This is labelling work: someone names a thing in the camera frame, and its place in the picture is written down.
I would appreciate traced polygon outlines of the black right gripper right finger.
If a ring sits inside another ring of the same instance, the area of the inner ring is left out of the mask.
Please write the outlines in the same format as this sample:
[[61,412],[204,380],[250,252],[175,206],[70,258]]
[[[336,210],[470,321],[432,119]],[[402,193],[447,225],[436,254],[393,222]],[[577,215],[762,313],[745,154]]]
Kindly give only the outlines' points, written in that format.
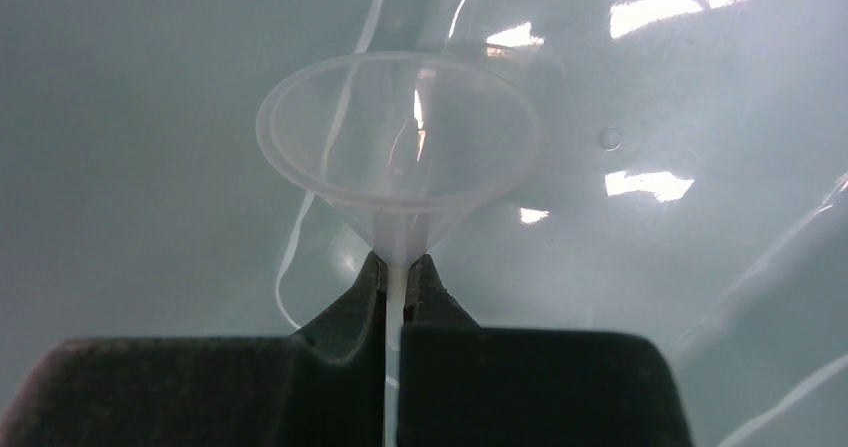
[[689,446],[659,349],[621,332],[483,327],[433,259],[409,274],[400,339],[401,446]]

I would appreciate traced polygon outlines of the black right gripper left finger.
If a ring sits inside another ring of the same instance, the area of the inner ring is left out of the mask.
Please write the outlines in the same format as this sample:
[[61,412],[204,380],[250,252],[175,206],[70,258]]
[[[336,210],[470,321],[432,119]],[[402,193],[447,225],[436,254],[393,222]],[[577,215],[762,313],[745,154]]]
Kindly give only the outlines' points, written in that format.
[[89,337],[35,365],[5,446],[380,446],[386,265],[286,336]]

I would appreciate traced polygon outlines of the clear plastic funnel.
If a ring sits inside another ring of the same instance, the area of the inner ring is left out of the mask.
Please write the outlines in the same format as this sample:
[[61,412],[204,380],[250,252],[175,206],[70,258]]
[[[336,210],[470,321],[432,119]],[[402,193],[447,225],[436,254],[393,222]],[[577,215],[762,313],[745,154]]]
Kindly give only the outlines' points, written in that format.
[[387,354],[417,328],[471,328],[429,251],[533,170],[542,127],[504,78],[413,52],[298,71],[264,99],[256,135],[288,181],[342,214],[369,248],[354,284],[286,340],[284,446],[384,443]]

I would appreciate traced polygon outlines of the mint green plastic bin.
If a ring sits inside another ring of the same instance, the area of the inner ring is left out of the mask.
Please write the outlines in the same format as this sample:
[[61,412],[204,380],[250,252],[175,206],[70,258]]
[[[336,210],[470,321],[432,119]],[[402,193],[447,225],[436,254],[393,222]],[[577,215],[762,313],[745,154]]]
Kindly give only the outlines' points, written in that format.
[[491,69],[533,176],[431,253],[492,326],[617,330],[699,446],[847,442],[847,0],[1,0],[1,403],[76,336],[285,335],[366,245],[264,158],[293,72]]

